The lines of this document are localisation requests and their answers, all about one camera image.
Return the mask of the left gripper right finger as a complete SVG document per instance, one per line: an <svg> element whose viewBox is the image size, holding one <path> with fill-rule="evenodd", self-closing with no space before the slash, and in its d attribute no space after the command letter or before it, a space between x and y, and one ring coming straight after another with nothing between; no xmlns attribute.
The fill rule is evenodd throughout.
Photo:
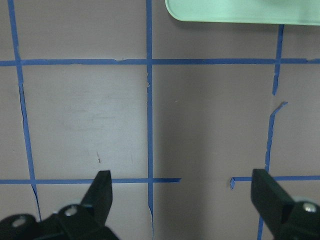
<svg viewBox="0 0 320 240"><path fill-rule="evenodd" d="M267 225L281 225L295 201L265 169L252 170L251 202Z"/></svg>

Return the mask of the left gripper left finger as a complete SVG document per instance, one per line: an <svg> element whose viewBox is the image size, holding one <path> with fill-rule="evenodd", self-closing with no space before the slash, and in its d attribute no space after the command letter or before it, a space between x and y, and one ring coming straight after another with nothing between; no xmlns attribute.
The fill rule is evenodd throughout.
<svg viewBox="0 0 320 240"><path fill-rule="evenodd" d="M97 173L80 205L89 211L98 224L105 225L112 206L110 170L101 170Z"/></svg>

